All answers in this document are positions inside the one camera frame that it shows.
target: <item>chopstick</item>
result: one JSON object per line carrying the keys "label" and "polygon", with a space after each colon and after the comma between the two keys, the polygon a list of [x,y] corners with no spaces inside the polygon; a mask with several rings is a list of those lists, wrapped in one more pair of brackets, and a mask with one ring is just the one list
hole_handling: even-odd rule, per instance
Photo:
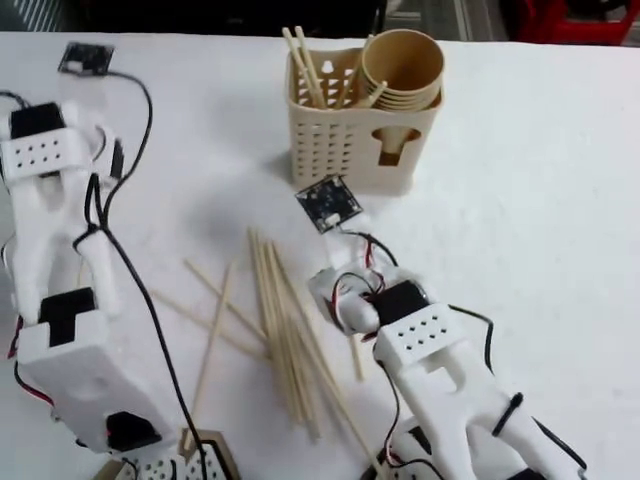
{"label": "chopstick", "polygon": [[298,51],[296,46],[293,44],[293,37],[291,36],[291,32],[287,27],[284,27],[282,29],[282,35],[284,36],[284,39],[287,41],[287,45],[289,45],[289,50],[291,51],[291,56],[293,57],[293,61],[296,63],[298,70],[302,74],[304,83],[307,85],[307,88],[309,89],[309,95],[311,96],[311,102],[313,106],[317,108],[327,108],[326,103],[324,101],[324,97],[322,96],[322,91],[316,88],[315,83],[312,83],[310,78],[311,72],[307,67],[307,65],[305,65],[305,63],[302,61],[302,58],[300,57],[300,52]]}
{"label": "chopstick", "polygon": [[302,31],[302,27],[297,26],[295,29],[296,37],[298,37],[298,41],[300,42],[300,50],[302,51],[302,58],[307,65],[307,69],[309,70],[309,77],[311,79],[311,83],[313,83],[313,88],[315,88],[316,92],[319,94],[319,102],[320,108],[327,108],[327,104],[324,101],[324,95],[322,94],[322,87],[320,86],[320,80],[318,79],[318,74],[316,73],[316,67],[313,65],[313,60],[311,59],[311,55],[309,54],[309,49],[307,48],[304,32]]}
{"label": "chopstick", "polygon": [[345,85],[344,89],[342,90],[342,93],[340,94],[340,97],[338,98],[338,101],[336,102],[336,109],[340,109],[344,106],[344,101],[347,98],[347,95],[349,94],[349,90],[351,90],[351,86],[353,85],[354,80],[358,78],[358,73],[360,72],[360,65],[362,64],[362,55],[364,54],[364,51],[367,49],[367,47],[371,43],[371,40],[373,40],[373,35],[369,35],[367,37],[367,40],[364,43],[364,47],[362,47],[362,50],[360,51],[360,55],[358,55],[356,64],[353,66],[353,71],[351,72],[351,76],[349,77],[349,80],[347,80],[347,84]]}
{"label": "chopstick", "polygon": [[380,95],[382,95],[382,93],[387,88],[387,85],[388,83],[386,81],[382,82],[380,85],[378,85],[378,88],[376,88],[371,95],[369,95],[367,98],[363,98],[362,100],[360,100],[358,103],[356,103],[353,106],[353,108],[373,107],[375,103],[378,101],[378,99],[380,98]]}

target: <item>red object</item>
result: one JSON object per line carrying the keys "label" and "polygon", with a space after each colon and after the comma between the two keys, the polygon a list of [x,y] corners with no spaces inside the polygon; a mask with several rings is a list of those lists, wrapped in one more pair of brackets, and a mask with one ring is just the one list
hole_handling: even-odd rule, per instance
{"label": "red object", "polygon": [[640,13],[640,0],[630,0],[620,21],[580,21],[567,18],[566,0],[515,1],[521,4],[514,35],[520,42],[620,45]]}

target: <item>paper cup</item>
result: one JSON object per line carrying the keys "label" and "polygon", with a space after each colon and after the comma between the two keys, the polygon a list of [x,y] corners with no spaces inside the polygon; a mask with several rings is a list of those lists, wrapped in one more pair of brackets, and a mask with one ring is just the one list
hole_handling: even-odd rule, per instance
{"label": "paper cup", "polygon": [[389,30],[376,36],[362,54],[367,90],[383,81],[381,99],[433,102],[442,85],[444,55],[437,42],[415,30]]}

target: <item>bamboo skewer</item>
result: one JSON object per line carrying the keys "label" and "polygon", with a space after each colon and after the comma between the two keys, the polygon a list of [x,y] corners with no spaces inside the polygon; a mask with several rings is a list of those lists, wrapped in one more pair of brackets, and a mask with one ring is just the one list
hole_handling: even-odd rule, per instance
{"label": "bamboo skewer", "polygon": [[311,82],[311,78],[309,76],[309,69],[306,67],[306,65],[302,61],[302,58],[300,58],[300,52],[298,52],[298,49],[293,44],[293,37],[291,36],[291,32],[287,27],[284,27],[282,29],[282,35],[284,36],[284,39],[287,41],[287,45],[289,45],[289,50],[291,50],[291,56],[293,57],[293,61],[296,63],[298,70],[302,74],[304,83],[307,85],[307,88],[309,89],[309,96],[311,97],[311,102],[313,103],[313,106],[316,108],[326,108],[326,105],[325,107],[322,106],[324,105],[324,97],[322,96],[322,91],[318,91],[315,85]]}
{"label": "bamboo skewer", "polygon": [[275,379],[278,387],[285,399],[285,404],[289,415],[293,417],[293,400],[291,398],[291,392],[288,389],[286,378],[284,375],[284,363],[282,359],[282,350],[277,338],[277,332],[273,321],[273,306],[271,297],[268,294],[268,279],[265,277],[266,265],[264,257],[262,255],[262,249],[259,246],[259,239],[257,234],[253,230],[249,230],[249,244],[251,245],[251,251],[254,262],[254,271],[258,280],[258,290],[260,293],[260,304],[262,306],[262,316],[264,320],[264,327],[267,332],[267,338],[269,340],[269,350],[273,358],[273,366]]}
{"label": "bamboo skewer", "polygon": [[300,375],[300,395],[302,398],[302,405],[307,414],[306,420],[307,425],[309,427],[309,432],[314,439],[320,438],[322,435],[320,433],[320,426],[318,425],[318,417],[315,412],[315,408],[313,405],[313,398],[311,393],[309,392],[309,372],[307,371],[307,365],[303,361],[303,346],[300,341],[300,331],[298,327],[295,326],[294,335],[292,336],[293,340],[293,355],[296,358],[296,361],[299,362],[299,375]]}
{"label": "bamboo skewer", "polygon": [[[164,293],[159,292],[158,290],[151,290],[150,293],[151,293],[151,296],[154,297],[156,300],[158,300],[160,303],[163,303],[164,305],[171,308],[176,313],[179,313],[183,317],[188,318],[193,323],[200,325],[201,327],[204,327],[207,330],[211,328],[211,322],[208,322],[204,318],[196,315],[194,312],[180,305],[175,300],[172,300]],[[250,347],[249,345],[246,345],[240,342],[239,340],[236,340],[230,333],[226,332],[225,330],[220,331],[220,338],[224,339],[225,342],[235,347],[237,350],[240,350],[241,352],[244,352],[251,357],[254,357],[260,361],[267,361],[267,362],[270,361],[270,357],[268,354],[258,352],[254,348]]]}
{"label": "bamboo skewer", "polygon": [[360,66],[362,65],[362,55],[364,54],[364,51],[367,49],[367,47],[371,43],[371,40],[373,40],[373,35],[369,35],[369,37],[367,37],[367,40],[364,43],[364,47],[362,47],[362,51],[360,52],[360,55],[358,55],[356,64],[353,66],[353,71],[351,72],[351,76],[347,80],[347,84],[344,86],[344,89],[342,90],[342,93],[340,94],[340,97],[336,102],[336,109],[342,108],[344,106],[344,101],[346,100],[347,95],[349,94],[349,90],[351,90],[354,80],[358,78],[358,74],[360,73]]}
{"label": "bamboo skewer", "polygon": [[300,42],[300,50],[302,50],[302,58],[304,59],[306,67],[309,71],[309,77],[311,79],[311,83],[313,84],[313,88],[320,95],[320,98],[319,98],[320,108],[327,108],[327,104],[324,100],[324,95],[322,94],[322,87],[320,86],[320,80],[318,79],[318,74],[316,73],[316,68],[313,66],[313,60],[311,59],[311,54],[309,54],[309,49],[307,49],[302,27],[297,26],[294,28],[294,30],[296,32],[296,37],[298,37],[298,41]]}
{"label": "bamboo skewer", "polygon": [[382,95],[385,89],[387,88],[387,85],[388,83],[386,81],[382,82],[380,85],[378,85],[378,88],[376,88],[371,95],[369,95],[367,98],[363,98],[362,100],[360,100],[358,103],[356,103],[353,106],[353,108],[373,107],[375,103],[378,101],[378,99],[380,98],[380,95]]}
{"label": "bamboo skewer", "polygon": [[338,406],[338,408],[342,412],[344,418],[347,420],[347,423],[351,427],[351,430],[353,431],[353,434],[355,435],[356,439],[358,440],[358,442],[362,446],[362,449],[364,450],[364,452],[367,455],[369,461],[371,462],[371,465],[376,470],[376,472],[378,473],[378,475],[379,475],[379,477],[381,479],[386,479],[387,477],[386,477],[385,471],[382,469],[382,466],[380,465],[380,462],[378,462],[378,459],[376,458],[376,456],[369,449],[369,447],[367,445],[367,442],[364,439],[364,435],[360,431],[360,428],[358,427],[358,425],[356,424],[355,420],[353,419],[353,417],[351,416],[351,414],[349,412],[349,407],[347,406],[344,398],[342,397],[342,395],[340,394],[340,392],[338,391],[338,389],[334,385],[334,383],[331,380],[331,378],[327,375],[327,372],[325,371],[324,367],[322,366],[322,362],[319,360],[318,356],[313,351],[313,348],[311,348],[311,345],[308,345],[306,343],[307,340],[305,339],[304,335],[300,335],[300,340],[301,340],[302,344],[305,345],[305,350],[307,351],[307,353],[309,355],[309,358],[311,359],[312,365],[315,367],[315,369],[318,372],[320,378],[322,379],[323,383],[327,387],[327,390],[329,391],[329,393],[333,397],[336,405]]}
{"label": "bamboo skewer", "polygon": [[349,337],[349,346],[351,347],[351,356],[353,358],[353,366],[356,371],[356,379],[359,382],[364,382],[364,369],[362,368],[362,360],[360,359],[360,349],[358,345],[358,339],[355,335]]}
{"label": "bamboo skewer", "polygon": [[276,260],[277,260],[277,263],[278,263],[278,267],[280,268],[280,272],[282,273],[282,277],[284,278],[285,284],[286,284],[287,288],[289,289],[289,292],[290,292],[291,296],[293,297],[293,300],[294,300],[296,306],[298,307],[298,310],[300,311],[300,313],[302,315],[302,319],[304,320],[304,323],[305,323],[305,326],[306,326],[306,329],[307,329],[307,334],[311,338],[311,344],[313,346],[313,349],[316,352],[316,354],[318,355],[318,357],[320,358],[320,362],[322,363],[322,367],[325,369],[327,375],[331,379],[331,382],[333,383],[333,385],[339,391],[338,383],[336,382],[335,377],[333,376],[333,373],[331,372],[331,368],[329,368],[329,364],[327,362],[327,359],[325,358],[324,354],[322,353],[322,348],[320,348],[320,342],[318,341],[318,338],[317,338],[317,336],[315,334],[315,331],[313,329],[313,322],[311,320],[311,315],[309,315],[309,312],[304,307],[304,304],[302,302],[302,299],[300,298],[300,295],[298,294],[298,291],[293,286],[293,283],[291,282],[291,279],[289,278],[289,275],[287,274],[287,270],[284,268],[284,264],[282,263],[282,257],[280,255],[280,253],[278,252],[277,248],[274,247],[274,251],[275,251],[275,256],[276,256]]}
{"label": "bamboo skewer", "polygon": [[[201,400],[202,400],[202,387],[204,386],[205,379],[208,377],[209,367],[211,365],[211,352],[213,350],[213,344],[215,342],[218,333],[220,332],[220,324],[222,319],[222,312],[226,309],[227,298],[229,297],[229,291],[231,290],[231,279],[233,277],[233,270],[235,268],[235,262],[231,262],[229,267],[227,268],[227,273],[224,279],[224,285],[222,287],[222,298],[218,302],[216,307],[216,313],[213,318],[213,323],[209,327],[209,338],[207,341],[207,349],[205,350],[204,360],[202,362],[202,367],[200,369],[200,377],[198,378],[198,385],[196,387],[196,394],[193,400],[193,408],[191,409],[191,416],[196,417]],[[191,448],[191,442],[193,441],[193,436],[191,432],[187,432],[187,435],[184,439],[184,449],[189,451]]]}
{"label": "bamboo skewer", "polygon": [[[222,297],[222,292],[213,284],[209,277],[205,275],[201,268],[199,268],[188,258],[185,258],[183,261],[187,269],[190,270],[191,273],[193,273],[203,283],[204,286],[206,286],[211,292],[217,295],[218,298]],[[238,317],[238,320],[240,320],[245,327],[247,327],[253,334],[255,334],[255,336],[261,342],[265,344],[267,343],[267,336],[259,326],[256,326],[254,322],[249,320],[247,316],[231,302],[228,302],[227,306],[229,307],[229,310],[231,310],[236,315],[236,317]]]}
{"label": "bamboo skewer", "polygon": [[274,324],[276,325],[275,334],[277,335],[277,339],[280,342],[280,349],[283,358],[283,376],[285,378],[287,384],[287,390],[291,396],[291,401],[293,405],[293,416],[297,423],[302,422],[302,406],[300,404],[300,398],[297,394],[296,390],[296,379],[294,373],[293,362],[291,361],[290,349],[288,336],[289,332],[287,329],[287,324],[285,323],[285,307],[282,299],[281,292],[279,290],[278,282],[275,280],[275,272],[277,266],[275,265],[275,259],[273,257],[272,251],[269,248],[269,244],[263,243],[261,249],[264,254],[265,265],[267,267],[267,274],[269,278],[269,286],[271,287],[271,295],[272,302],[274,308]]}

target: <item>floor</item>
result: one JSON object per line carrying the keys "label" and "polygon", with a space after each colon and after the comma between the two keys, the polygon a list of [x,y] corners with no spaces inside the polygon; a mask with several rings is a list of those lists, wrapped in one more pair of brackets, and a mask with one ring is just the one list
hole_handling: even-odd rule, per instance
{"label": "floor", "polygon": [[[414,28],[438,40],[508,40],[499,0],[403,0],[386,28]],[[640,19],[624,45],[640,47]]]}

